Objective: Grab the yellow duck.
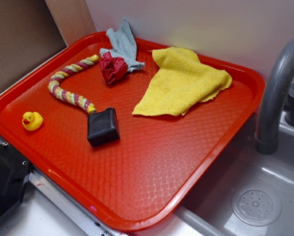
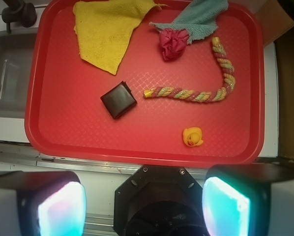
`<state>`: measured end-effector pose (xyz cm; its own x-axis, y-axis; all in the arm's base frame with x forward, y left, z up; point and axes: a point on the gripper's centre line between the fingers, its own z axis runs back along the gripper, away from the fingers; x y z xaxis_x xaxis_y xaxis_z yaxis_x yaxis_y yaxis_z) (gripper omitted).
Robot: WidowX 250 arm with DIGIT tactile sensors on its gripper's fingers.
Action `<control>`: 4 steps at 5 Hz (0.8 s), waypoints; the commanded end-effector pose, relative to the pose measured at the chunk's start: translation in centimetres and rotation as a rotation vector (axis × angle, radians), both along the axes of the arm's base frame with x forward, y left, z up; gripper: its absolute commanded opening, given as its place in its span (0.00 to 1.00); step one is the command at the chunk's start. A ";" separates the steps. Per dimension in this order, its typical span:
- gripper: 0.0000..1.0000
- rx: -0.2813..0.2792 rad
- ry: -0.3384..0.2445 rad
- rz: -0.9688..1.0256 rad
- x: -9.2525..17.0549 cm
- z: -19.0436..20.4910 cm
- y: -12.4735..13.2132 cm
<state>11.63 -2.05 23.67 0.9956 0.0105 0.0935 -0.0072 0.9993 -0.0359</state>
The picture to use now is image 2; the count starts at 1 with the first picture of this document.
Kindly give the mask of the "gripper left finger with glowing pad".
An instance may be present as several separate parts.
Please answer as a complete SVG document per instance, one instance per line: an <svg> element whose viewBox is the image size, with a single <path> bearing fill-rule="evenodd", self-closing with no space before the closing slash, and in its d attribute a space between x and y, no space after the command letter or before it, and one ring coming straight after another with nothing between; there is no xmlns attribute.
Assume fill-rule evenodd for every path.
<svg viewBox="0 0 294 236"><path fill-rule="evenodd" d="M0 236L81 236L86 205L73 171L0 171Z"/></svg>

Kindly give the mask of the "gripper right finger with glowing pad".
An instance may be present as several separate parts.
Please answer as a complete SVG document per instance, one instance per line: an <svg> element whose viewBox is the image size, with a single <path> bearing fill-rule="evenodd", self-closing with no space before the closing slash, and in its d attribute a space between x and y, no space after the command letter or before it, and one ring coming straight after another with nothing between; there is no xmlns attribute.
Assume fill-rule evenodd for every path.
<svg viewBox="0 0 294 236"><path fill-rule="evenodd" d="M294 168L215 165L203 185L210 236L294 236Z"/></svg>

